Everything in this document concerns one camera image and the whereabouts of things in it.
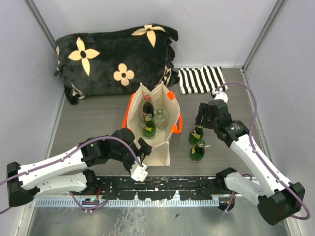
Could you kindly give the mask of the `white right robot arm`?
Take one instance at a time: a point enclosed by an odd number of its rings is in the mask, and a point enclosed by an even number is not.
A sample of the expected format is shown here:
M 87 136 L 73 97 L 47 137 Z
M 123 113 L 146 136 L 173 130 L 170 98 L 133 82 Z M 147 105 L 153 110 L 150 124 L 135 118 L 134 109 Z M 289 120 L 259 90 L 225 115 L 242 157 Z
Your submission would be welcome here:
M 200 103 L 195 125 L 213 129 L 218 139 L 231 148 L 247 165 L 257 183 L 243 177 L 233 168 L 216 174 L 216 188 L 226 194 L 230 190 L 241 194 L 257 209 L 270 225 L 292 217 L 301 210 L 305 188 L 292 183 L 262 152 L 249 130 L 239 120 L 233 120 L 227 104 L 219 99 Z

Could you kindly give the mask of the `beige canvas bag orange handles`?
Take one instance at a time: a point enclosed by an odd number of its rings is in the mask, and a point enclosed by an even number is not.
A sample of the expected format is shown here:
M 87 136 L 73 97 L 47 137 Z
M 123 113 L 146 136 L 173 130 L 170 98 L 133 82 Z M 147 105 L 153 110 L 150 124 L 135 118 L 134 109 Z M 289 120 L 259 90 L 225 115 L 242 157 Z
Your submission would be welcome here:
M 142 131 L 144 122 L 142 108 L 146 95 L 151 97 L 154 110 L 162 109 L 166 115 L 166 128 L 161 132 L 157 132 L 151 139 L 146 138 Z M 144 159 L 144 163 L 147 166 L 169 166 L 170 139 L 174 133 L 181 133 L 183 128 L 181 110 L 175 93 L 169 91 L 164 84 L 158 85 L 152 91 L 148 90 L 144 85 L 140 85 L 138 90 L 130 97 L 123 127 L 130 129 L 134 133 L 137 147 L 140 147 L 140 144 L 137 142 L 139 138 L 143 138 L 152 147 L 151 154 Z

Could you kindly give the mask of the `cola bottle red cap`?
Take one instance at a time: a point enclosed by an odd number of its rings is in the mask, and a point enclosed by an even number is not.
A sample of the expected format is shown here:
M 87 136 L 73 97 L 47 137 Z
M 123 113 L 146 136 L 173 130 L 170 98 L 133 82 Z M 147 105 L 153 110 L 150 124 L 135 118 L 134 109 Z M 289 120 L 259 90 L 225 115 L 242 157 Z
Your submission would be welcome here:
M 142 108 L 142 116 L 145 118 L 147 115 L 150 115 L 151 118 L 154 117 L 154 107 L 151 102 L 151 96 L 150 95 L 145 95 L 144 96 L 144 105 Z

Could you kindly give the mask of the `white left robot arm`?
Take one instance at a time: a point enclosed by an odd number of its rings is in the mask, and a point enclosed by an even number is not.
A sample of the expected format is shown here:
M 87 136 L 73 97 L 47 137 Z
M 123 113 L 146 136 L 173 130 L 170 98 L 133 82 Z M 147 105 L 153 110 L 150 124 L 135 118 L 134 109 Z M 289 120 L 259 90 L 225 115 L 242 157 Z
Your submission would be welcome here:
M 143 182 L 148 175 L 144 159 L 152 147 L 143 139 L 135 140 L 127 128 L 112 135 L 89 138 L 57 156 L 21 165 L 14 161 L 6 166 L 9 207 L 20 207 L 43 195 L 61 192 L 82 192 L 92 195 L 98 190 L 95 173 L 89 168 L 108 160 L 123 163 L 135 181 Z

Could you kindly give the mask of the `clear glass bottle green cap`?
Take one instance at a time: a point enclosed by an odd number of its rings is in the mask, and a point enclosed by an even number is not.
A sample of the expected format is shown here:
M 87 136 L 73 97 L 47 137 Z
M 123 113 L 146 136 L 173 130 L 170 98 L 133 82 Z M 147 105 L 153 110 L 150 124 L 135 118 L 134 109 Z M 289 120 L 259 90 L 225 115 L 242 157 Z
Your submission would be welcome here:
M 166 129 L 167 118 L 163 109 L 158 109 L 154 115 L 154 124 L 157 132 L 162 132 Z

